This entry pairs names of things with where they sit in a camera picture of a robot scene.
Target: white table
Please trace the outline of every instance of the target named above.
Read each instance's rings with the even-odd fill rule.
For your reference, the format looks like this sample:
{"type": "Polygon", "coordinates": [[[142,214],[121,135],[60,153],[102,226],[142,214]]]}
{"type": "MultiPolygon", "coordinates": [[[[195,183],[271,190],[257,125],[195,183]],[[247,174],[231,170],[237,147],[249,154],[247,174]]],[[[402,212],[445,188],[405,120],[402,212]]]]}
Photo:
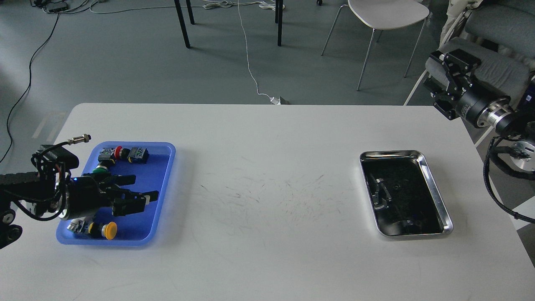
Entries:
{"type": "Polygon", "coordinates": [[[57,221],[19,213],[24,233],[0,251],[3,301],[535,296],[462,122],[432,107],[86,103],[57,142],[82,133],[92,141],[69,148],[81,166],[102,141],[176,146],[156,236],[133,249],[61,245],[57,221]],[[358,158],[400,149],[426,156],[450,235],[399,241],[375,228],[358,158]]]}

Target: table leg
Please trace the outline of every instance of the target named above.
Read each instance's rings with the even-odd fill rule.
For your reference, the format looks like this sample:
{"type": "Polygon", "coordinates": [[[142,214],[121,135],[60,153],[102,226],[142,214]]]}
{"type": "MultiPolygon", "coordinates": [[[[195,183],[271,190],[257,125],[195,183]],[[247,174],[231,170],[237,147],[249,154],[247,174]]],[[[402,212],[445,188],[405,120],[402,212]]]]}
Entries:
{"type": "Polygon", "coordinates": [[[192,10],[192,2],[191,2],[191,0],[186,0],[186,6],[188,6],[189,22],[191,24],[195,25],[195,20],[193,19],[193,10],[192,10]]]}
{"type": "Polygon", "coordinates": [[[281,45],[282,41],[282,0],[278,0],[279,2],[279,32],[277,34],[277,46],[281,45]]]}
{"type": "Polygon", "coordinates": [[[178,20],[180,22],[180,29],[182,30],[182,36],[184,37],[184,43],[186,48],[190,48],[188,32],[186,31],[186,24],[184,23],[184,15],[182,15],[182,8],[180,7],[180,0],[174,0],[174,5],[177,8],[178,20]]]}
{"type": "Polygon", "coordinates": [[[275,23],[279,22],[279,0],[275,0],[275,23]]]}

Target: metal tray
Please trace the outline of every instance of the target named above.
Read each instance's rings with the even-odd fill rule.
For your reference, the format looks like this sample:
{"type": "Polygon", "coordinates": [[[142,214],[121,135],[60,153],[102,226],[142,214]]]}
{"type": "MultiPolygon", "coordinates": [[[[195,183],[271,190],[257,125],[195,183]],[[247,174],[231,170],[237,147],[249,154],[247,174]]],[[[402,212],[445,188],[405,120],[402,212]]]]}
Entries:
{"type": "Polygon", "coordinates": [[[419,237],[444,235],[453,230],[422,153],[416,150],[364,152],[360,162],[381,234],[419,237]]]}

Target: connector plug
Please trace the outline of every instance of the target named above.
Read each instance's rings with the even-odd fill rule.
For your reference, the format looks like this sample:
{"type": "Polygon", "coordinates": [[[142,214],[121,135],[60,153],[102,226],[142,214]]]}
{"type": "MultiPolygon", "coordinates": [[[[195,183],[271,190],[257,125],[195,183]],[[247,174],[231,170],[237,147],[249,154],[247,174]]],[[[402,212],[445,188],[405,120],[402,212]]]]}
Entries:
{"type": "Polygon", "coordinates": [[[89,142],[91,140],[91,135],[83,134],[82,136],[74,137],[72,139],[67,139],[69,145],[78,144],[81,142],[89,142]]]}
{"type": "Polygon", "coordinates": [[[282,96],[279,96],[279,97],[270,97],[269,100],[270,100],[271,103],[273,103],[273,104],[290,104],[290,103],[287,102],[284,98],[282,98],[282,96]]]}

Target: black cable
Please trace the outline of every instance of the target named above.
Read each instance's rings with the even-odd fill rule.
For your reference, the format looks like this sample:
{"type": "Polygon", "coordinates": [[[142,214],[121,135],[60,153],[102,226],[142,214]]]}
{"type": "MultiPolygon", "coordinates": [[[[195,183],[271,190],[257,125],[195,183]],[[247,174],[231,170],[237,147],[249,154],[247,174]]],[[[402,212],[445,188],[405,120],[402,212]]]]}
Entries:
{"type": "Polygon", "coordinates": [[[498,146],[498,144],[500,144],[500,142],[502,140],[503,140],[503,138],[501,138],[501,137],[494,137],[494,138],[492,138],[491,143],[488,144],[488,150],[487,150],[487,154],[485,156],[485,162],[483,164],[483,181],[485,182],[485,187],[487,188],[487,192],[489,193],[491,198],[494,200],[494,202],[496,204],[498,204],[498,206],[500,208],[502,208],[502,210],[504,210],[508,214],[512,215],[517,220],[525,221],[525,222],[528,222],[528,223],[535,223],[535,219],[533,219],[531,217],[528,217],[528,216],[525,216],[525,215],[522,215],[522,214],[520,214],[520,213],[518,213],[516,211],[513,211],[509,207],[507,207],[504,204],[502,204],[498,200],[496,195],[494,194],[494,191],[492,190],[492,187],[490,185],[490,176],[489,176],[488,172],[490,170],[491,152],[492,152],[492,149],[495,146],[498,146]]]}
{"type": "Polygon", "coordinates": [[[22,98],[24,98],[24,96],[27,95],[28,91],[32,87],[32,63],[33,63],[33,60],[35,58],[35,55],[39,52],[39,50],[41,50],[48,43],[48,41],[50,41],[50,38],[52,37],[52,34],[54,33],[54,30],[56,29],[56,25],[58,25],[59,15],[60,14],[58,14],[58,16],[56,17],[56,22],[54,23],[54,27],[52,28],[52,31],[50,32],[50,35],[48,36],[46,41],[44,43],[42,43],[41,46],[39,46],[39,48],[37,48],[37,50],[33,53],[32,58],[30,59],[30,63],[28,65],[28,69],[29,69],[29,73],[30,73],[28,87],[26,88],[24,93],[20,96],[19,100],[17,100],[17,102],[11,107],[11,110],[9,110],[9,114],[7,115],[7,121],[5,123],[5,126],[6,126],[6,129],[7,129],[7,134],[9,135],[9,147],[7,147],[7,150],[5,151],[5,154],[0,159],[0,163],[2,163],[4,161],[5,157],[7,156],[7,153],[9,152],[9,150],[11,149],[11,146],[13,145],[13,136],[11,135],[11,131],[9,129],[9,118],[11,117],[11,113],[13,112],[13,109],[19,104],[19,102],[22,100],[22,98]]]}
{"type": "Polygon", "coordinates": [[[59,184],[58,184],[58,190],[56,191],[55,195],[61,194],[62,198],[61,198],[61,205],[58,208],[58,211],[56,213],[54,213],[53,215],[48,216],[48,217],[40,217],[40,216],[37,216],[37,215],[33,214],[28,209],[26,209],[26,207],[24,207],[18,200],[13,201],[13,203],[17,207],[19,207],[19,209],[22,212],[24,212],[26,215],[28,215],[29,217],[33,218],[34,220],[41,221],[41,222],[51,221],[51,220],[57,218],[63,212],[63,210],[66,207],[67,189],[66,189],[65,182],[70,179],[70,174],[67,177],[65,177],[65,163],[61,162],[60,164],[61,164],[61,168],[60,168],[60,172],[59,172],[59,184]]]}
{"type": "Polygon", "coordinates": [[[69,144],[68,141],[64,141],[64,142],[61,142],[61,143],[58,143],[58,144],[54,144],[54,145],[52,145],[51,147],[46,148],[46,149],[43,150],[42,152],[38,153],[37,156],[42,157],[45,153],[47,153],[47,152],[49,152],[49,151],[52,151],[52,150],[54,150],[54,149],[56,149],[56,148],[59,148],[59,147],[61,147],[61,146],[67,145],[67,144],[69,144]]]}

